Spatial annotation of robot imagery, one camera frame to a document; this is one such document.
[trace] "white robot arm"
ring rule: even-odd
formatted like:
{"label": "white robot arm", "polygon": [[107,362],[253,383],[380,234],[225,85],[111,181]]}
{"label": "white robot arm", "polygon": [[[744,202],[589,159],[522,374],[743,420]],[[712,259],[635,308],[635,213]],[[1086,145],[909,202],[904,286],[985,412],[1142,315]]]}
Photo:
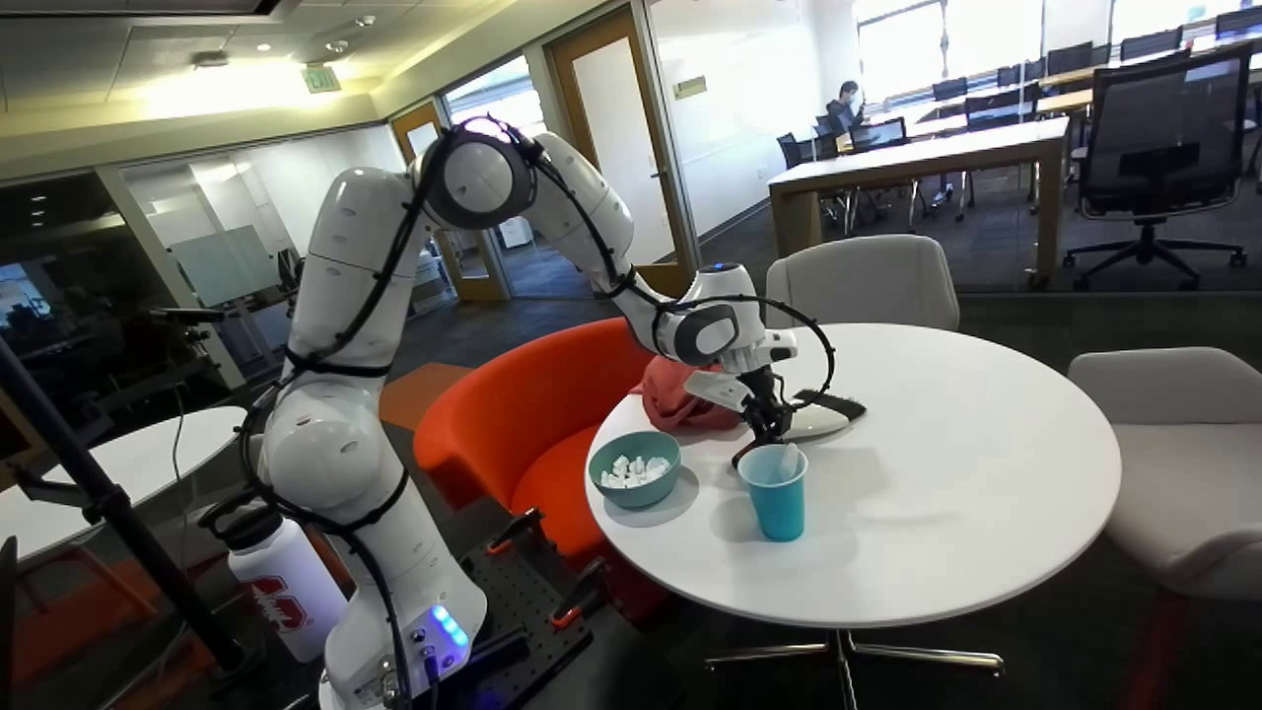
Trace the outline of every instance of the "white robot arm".
{"label": "white robot arm", "polygon": [[257,445],[257,486],[287,516],[323,524],[354,600],[323,647],[321,705],[417,697],[470,664],[487,592],[440,538],[380,424],[380,391],[404,340],[412,278],[440,228],[526,217],[643,349],[733,374],[756,441],[788,430],[776,404],[762,303],[744,267],[700,274],[683,300],[628,265],[631,213],[589,159],[558,134],[526,141],[447,131],[415,178],[347,169],[323,199],[287,334],[287,362]]}

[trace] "plastic cup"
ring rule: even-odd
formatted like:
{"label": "plastic cup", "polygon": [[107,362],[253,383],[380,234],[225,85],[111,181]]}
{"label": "plastic cup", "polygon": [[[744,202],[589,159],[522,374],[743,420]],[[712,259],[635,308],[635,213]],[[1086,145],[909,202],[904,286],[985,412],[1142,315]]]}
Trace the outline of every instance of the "plastic cup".
{"label": "plastic cup", "polygon": [[796,541],[805,528],[805,455],[794,441],[756,445],[739,463],[766,541]]}

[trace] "orange chair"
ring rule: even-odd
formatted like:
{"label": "orange chair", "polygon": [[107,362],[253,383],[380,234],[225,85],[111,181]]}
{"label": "orange chair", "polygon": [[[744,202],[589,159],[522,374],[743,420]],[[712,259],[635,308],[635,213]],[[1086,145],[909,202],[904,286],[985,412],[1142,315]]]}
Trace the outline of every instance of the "orange chair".
{"label": "orange chair", "polygon": [[622,321],[528,340],[422,413],[415,463],[451,505],[495,496],[511,512],[542,508],[553,549],[584,567],[605,549],[584,493],[589,445],[646,361]]}

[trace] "gray armchair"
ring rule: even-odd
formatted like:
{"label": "gray armchair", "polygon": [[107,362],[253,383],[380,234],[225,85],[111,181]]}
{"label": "gray armchair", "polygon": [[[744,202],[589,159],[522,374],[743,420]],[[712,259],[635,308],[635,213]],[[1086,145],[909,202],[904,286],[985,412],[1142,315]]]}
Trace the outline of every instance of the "gray armchair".
{"label": "gray armchair", "polygon": [[1123,493],[1113,538],[1160,589],[1262,600],[1262,370],[1220,349],[1069,362],[1113,420]]}
{"label": "gray armchair", "polygon": [[[788,253],[766,267],[766,295],[826,324],[883,321],[959,326],[946,253],[921,234],[826,240]],[[796,321],[769,308],[766,324],[788,326]]]}

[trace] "white desk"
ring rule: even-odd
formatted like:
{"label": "white desk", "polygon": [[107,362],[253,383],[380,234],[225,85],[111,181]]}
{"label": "white desk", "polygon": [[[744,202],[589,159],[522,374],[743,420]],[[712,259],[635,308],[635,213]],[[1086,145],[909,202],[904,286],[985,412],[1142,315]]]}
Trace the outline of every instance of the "white desk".
{"label": "white desk", "polygon": [[[805,538],[769,545],[731,475],[744,430],[683,445],[691,476],[622,512],[589,482],[605,538],[646,578],[731,616],[784,628],[904,628],[1014,600],[1078,562],[1122,488],[1122,445],[1069,380],[1009,349],[890,324],[827,326],[834,391],[869,408],[805,441]],[[780,367],[822,380],[822,353]],[[639,394],[599,428],[652,430]]]}
{"label": "white desk", "polygon": [[[131,505],[141,505],[163,488],[177,486],[177,475],[190,476],[209,457],[216,457],[233,441],[240,420],[240,408],[190,412],[183,420],[166,420],[111,440],[96,445],[91,457],[111,475],[117,488],[128,488]],[[46,470],[44,482],[77,486],[64,467]],[[77,505],[27,501],[21,486],[0,493],[0,541],[16,538],[21,562],[54,551],[61,545],[70,545],[85,534],[91,534],[91,524]]]}
{"label": "white desk", "polygon": [[[993,131],[965,131],[931,141],[886,145],[871,154],[846,154],[827,163],[800,163],[769,181],[776,253],[822,246],[822,194],[914,181],[929,175],[985,169],[1043,163],[1043,175],[1063,175],[1069,120],[1038,120]],[[1043,290],[1063,265],[1063,181],[1043,181],[1038,258],[1028,279]]]}

